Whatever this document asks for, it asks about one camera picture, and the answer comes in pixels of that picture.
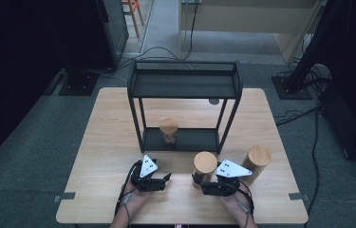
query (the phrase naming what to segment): wooden cup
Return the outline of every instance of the wooden cup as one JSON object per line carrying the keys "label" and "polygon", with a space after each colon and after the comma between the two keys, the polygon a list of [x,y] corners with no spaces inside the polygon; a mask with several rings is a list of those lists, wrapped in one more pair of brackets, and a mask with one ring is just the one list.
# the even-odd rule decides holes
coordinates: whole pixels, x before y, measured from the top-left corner
{"label": "wooden cup", "polygon": [[[199,174],[203,181],[210,182],[217,165],[215,155],[207,151],[200,152],[196,154],[194,163],[194,173]],[[201,189],[201,186],[194,181],[193,186]]]}
{"label": "wooden cup", "polygon": [[167,118],[159,123],[159,129],[162,132],[163,143],[176,145],[178,140],[178,122]]}
{"label": "wooden cup", "polygon": [[246,184],[250,185],[261,174],[263,169],[272,161],[272,155],[267,147],[254,145],[246,155],[242,166],[251,170],[250,176],[240,178]]}

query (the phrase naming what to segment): black metal shelf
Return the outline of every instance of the black metal shelf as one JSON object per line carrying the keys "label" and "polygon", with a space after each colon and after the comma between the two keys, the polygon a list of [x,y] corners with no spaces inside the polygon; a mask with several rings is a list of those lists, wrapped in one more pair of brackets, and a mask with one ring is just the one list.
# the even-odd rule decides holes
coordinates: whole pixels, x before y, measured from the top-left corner
{"label": "black metal shelf", "polygon": [[[219,154],[242,96],[242,78],[237,62],[177,62],[133,60],[127,92],[141,152],[210,151]],[[147,127],[142,99],[221,99],[223,104],[215,128],[179,128],[175,146],[164,144],[157,127]],[[143,134],[134,99],[139,99]],[[218,129],[228,100],[234,106],[221,140]]]}
{"label": "black metal shelf", "polygon": [[178,141],[172,146],[163,143],[162,132],[157,127],[147,127],[142,134],[144,150],[154,151],[209,151],[219,146],[218,131],[212,128],[179,128]]}

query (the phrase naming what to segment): wire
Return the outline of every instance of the wire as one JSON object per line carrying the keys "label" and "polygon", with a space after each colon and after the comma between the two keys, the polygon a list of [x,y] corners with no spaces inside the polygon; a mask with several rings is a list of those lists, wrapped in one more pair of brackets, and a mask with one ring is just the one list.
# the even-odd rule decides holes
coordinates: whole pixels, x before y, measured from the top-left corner
{"label": "wire", "polygon": [[141,58],[141,60],[146,60],[146,59],[169,59],[169,60],[176,60],[175,58],[171,58],[171,57],[157,57],[157,56],[148,56],[148,57]]}
{"label": "wire", "polygon": [[[319,136],[319,123],[318,123],[318,115],[319,111],[322,107],[319,107],[316,110],[316,115],[315,115],[315,122],[314,122],[314,143],[313,143],[313,148],[311,149],[311,158],[313,159],[313,165],[314,165],[314,170],[315,170],[315,175],[316,175],[316,185],[314,187],[314,192],[313,196],[311,197],[310,204],[308,207],[308,215],[310,215],[311,208],[313,206],[314,201],[317,198],[317,194],[319,192],[319,185],[320,185],[320,170],[319,170],[319,165],[316,160],[316,144],[318,141],[318,136]],[[306,222],[304,224],[304,228],[308,227],[308,223]]]}
{"label": "wire", "polygon": [[187,14],[188,14],[188,13],[187,13],[187,9],[189,9],[189,7],[188,7],[188,6],[189,6],[189,1],[186,1],[185,5],[186,5],[186,6],[185,6],[186,18],[184,19],[184,28],[185,28],[185,30],[184,30],[183,44],[184,44],[184,42],[186,42],[186,33],[187,33],[187,32],[186,32],[186,31],[187,31],[186,28],[187,28]]}
{"label": "wire", "polygon": [[128,171],[126,180],[124,181],[124,185],[122,186],[122,190],[121,193],[119,194],[119,198],[118,201],[116,202],[116,208],[115,208],[115,216],[116,214],[118,214],[119,211],[119,207],[121,206],[121,202],[122,202],[122,198],[125,196],[125,194],[123,193],[124,190],[126,189],[126,185],[128,180],[130,179],[131,173],[133,172],[133,170],[137,167],[137,165],[140,163],[140,161],[136,161],[133,166],[131,166],[130,170]]}
{"label": "wire", "polygon": [[277,76],[279,76],[280,74],[283,74],[283,76],[285,77],[285,76],[287,76],[289,74],[292,74],[292,71],[291,70],[289,70],[289,71],[281,71],[281,72],[277,73]]}
{"label": "wire", "polygon": [[198,0],[196,0],[196,2],[195,2],[195,15],[193,17],[192,29],[191,29],[191,32],[190,32],[190,47],[189,47],[189,50],[187,51],[186,56],[183,58],[183,61],[187,60],[190,57],[190,55],[192,54],[192,50],[193,50],[193,30],[195,29],[198,5],[199,5]]}
{"label": "wire", "polygon": [[121,81],[127,83],[127,80],[125,80],[125,79],[123,79],[123,78],[120,78],[120,77],[118,77],[118,76],[112,76],[112,75],[105,74],[105,73],[101,73],[101,75],[104,75],[104,76],[109,77],[109,78],[116,78],[116,79],[119,79],[119,80],[121,80]]}
{"label": "wire", "polygon": [[311,109],[311,110],[309,110],[309,111],[307,111],[307,112],[305,112],[305,113],[303,113],[303,114],[300,114],[300,115],[293,115],[293,116],[291,116],[291,117],[289,117],[289,118],[287,118],[287,119],[281,120],[281,121],[277,122],[275,125],[276,125],[276,126],[279,126],[279,125],[282,125],[282,124],[287,124],[287,123],[292,122],[292,121],[294,121],[294,120],[297,120],[297,119],[299,119],[299,118],[301,118],[301,117],[304,117],[304,116],[308,115],[310,112],[313,112],[314,110],[320,109],[320,108],[321,108],[320,105],[319,105],[319,106],[316,106],[316,107],[314,107],[313,109]]}
{"label": "wire", "polygon": [[127,210],[127,205],[126,205],[126,204],[124,204],[123,206],[124,206],[124,208],[126,209],[126,213],[127,213],[128,227],[130,227],[130,228],[131,228],[131,218],[130,218],[130,213],[129,213],[129,212],[128,212],[128,210]]}
{"label": "wire", "polygon": [[[234,195],[234,199],[239,203],[239,200],[237,199],[237,197]],[[248,221],[249,221],[249,212],[246,212],[246,223],[244,228],[248,227]]]}
{"label": "wire", "polygon": [[123,194],[123,196],[125,197],[125,196],[129,195],[130,193],[132,193],[132,192],[134,192],[134,191],[136,191],[136,190],[137,190],[137,188],[135,188],[135,189],[133,189],[133,190],[131,190],[131,191],[129,191],[129,192]]}
{"label": "wire", "polygon": [[323,77],[317,65],[314,65],[309,70],[308,75],[305,79],[307,79],[307,81],[303,83],[302,87],[312,86],[319,97],[326,90],[326,84],[332,82],[332,79],[330,79],[330,74],[327,77]]}
{"label": "wire", "polygon": [[299,111],[299,110],[294,109],[294,110],[288,110],[288,111],[286,111],[284,115],[281,115],[281,116],[274,116],[274,118],[287,117],[287,115],[288,115],[289,113],[291,113],[291,112],[300,112],[301,114],[304,114],[304,113],[305,113],[305,112],[303,112],[303,111]]}
{"label": "wire", "polygon": [[[172,53],[172,51],[170,51],[169,49],[167,49],[167,48],[165,48],[165,47],[151,47],[151,48],[147,49],[143,54],[140,54],[140,55],[138,55],[138,56],[132,57],[132,58],[127,59],[126,61],[124,61],[124,62],[121,64],[121,66],[119,66],[119,68],[118,68],[117,70],[120,70],[120,69],[123,69],[123,68],[125,68],[125,67],[128,67],[128,66],[131,64],[131,61],[132,61],[133,59],[137,59],[137,58],[143,56],[144,54],[146,54],[148,51],[150,51],[150,50],[152,50],[152,49],[164,49],[164,50],[168,51],[168,52],[174,57],[174,58],[170,58],[170,59],[179,60],[179,58],[178,58],[174,53]],[[151,57],[151,58],[168,58],[168,57]]]}

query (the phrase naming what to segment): power cable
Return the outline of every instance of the power cable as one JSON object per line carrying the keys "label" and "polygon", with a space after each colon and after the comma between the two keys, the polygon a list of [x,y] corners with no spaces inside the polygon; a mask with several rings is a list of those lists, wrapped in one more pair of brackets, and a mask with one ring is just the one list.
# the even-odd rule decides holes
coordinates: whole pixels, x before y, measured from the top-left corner
{"label": "power cable", "polygon": [[294,120],[297,120],[297,119],[299,119],[299,118],[301,118],[301,117],[304,117],[304,116],[308,115],[309,113],[313,112],[314,110],[317,110],[317,109],[320,109],[320,108],[321,108],[320,105],[319,105],[319,106],[316,106],[316,107],[314,107],[313,109],[311,109],[311,110],[309,110],[309,111],[307,111],[307,112],[304,112],[304,113],[299,114],[299,115],[293,115],[293,116],[290,116],[290,117],[287,118],[287,119],[281,120],[281,121],[277,122],[275,125],[276,125],[276,126],[279,126],[279,125],[282,125],[282,124],[287,124],[287,123],[292,122],[292,121],[294,121]]}
{"label": "power cable", "polygon": [[195,29],[198,5],[199,5],[199,1],[196,0],[196,2],[195,2],[195,15],[193,16],[192,29],[191,29],[191,32],[190,32],[190,47],[189,47],[189,50],[187,51],[186,56],[183,58],[183,61],[187,60],[190,57],[190,55],[192,54],[192,50],[193,50],[193,30]]}
{"label": "power cable", "polygon": [[105,74],[105,73],[100,73],[100,75],[104,75],[104,76],[106,76],[106,77],[108,77],[108,78],[116,78],[116,79],[119,79],[119,80],[121,80],[121,81],[127,83],[127,80],[125,80],[125,79],[123,79],[123,78],[120,78],[120,77],[118,77],[118,76],[112,76],[112,75]]}
{"label": "power cable", "polygon": [[[315,114],[315,121],[314,121],[314,143],[313,143],[313,148],[311,149],[311,158],[313,159],[313,165],[314,165],[314,171],[315,171],[315,178],[316,178],[316,185],[314,187],[314,192],[313,196],[311,197],[310,204],[308,207],[308,216],[310,215],[311,208],[313,206],[314,201],[317,198],[317,194],[319,192],[319,186],[320,186],[320,170],[319,170],[319,165],[316,160],[316,144],[319,138],[319,123],[318,123],[318,115],[319,111],[322,109],[322,107],[319,107],[316,109],[316,114]],[[308,223],[306,222],[304,224],[304,228],[308,227]]]}
{"label": "power cable", "polygon": [[128,67],[131,64],[131,61],[133,59],[137,59],[137,58],[143,56],[144,54],[146,54],[148,51],[150,51],[152,49],[164,49],[164,50],[168,51],[174,58],[172,58],[172,57],[150,57],[150,58],[160,58],[160,59],[161,58],[170,58],[172,60],[179,60],[179,58],[174,53],[172,53],[172,51],[170,51],[168,48],[165,48],[165,47],[151,47],[151,48],[147,49],[143,54],[140,54],[138,56],[135,56],[135,57],[132,57],[130,59],[127,59],[126,61],[121,63],[121,66],[119,66],[119,68],[117,70],[120,70],[120,69],[123,69],[125,67]]}
{"label": "power cable", "polygon": [[299,110],[296,110],[296,109],[293,109],[293,110],[288,110],[285,112],[284,115],[281,115],[281,116],[273,116],[274,118],[283,118],[283,117],[287,117],[287,115],[291,112],[300,112],[300,114],[304,114],[305,112],[303,111],[299,111]]}

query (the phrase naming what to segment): shelf top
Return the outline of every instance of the shelf top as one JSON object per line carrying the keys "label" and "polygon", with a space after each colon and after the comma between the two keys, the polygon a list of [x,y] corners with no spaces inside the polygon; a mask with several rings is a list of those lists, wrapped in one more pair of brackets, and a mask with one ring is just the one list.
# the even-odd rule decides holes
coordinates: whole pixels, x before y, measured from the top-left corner
{"label": "shelf top", "polygon": [[242,80],[234,63],[146,64],[132,66],[130,72],[129,89],[135,98],[235,99],[241,95]]}

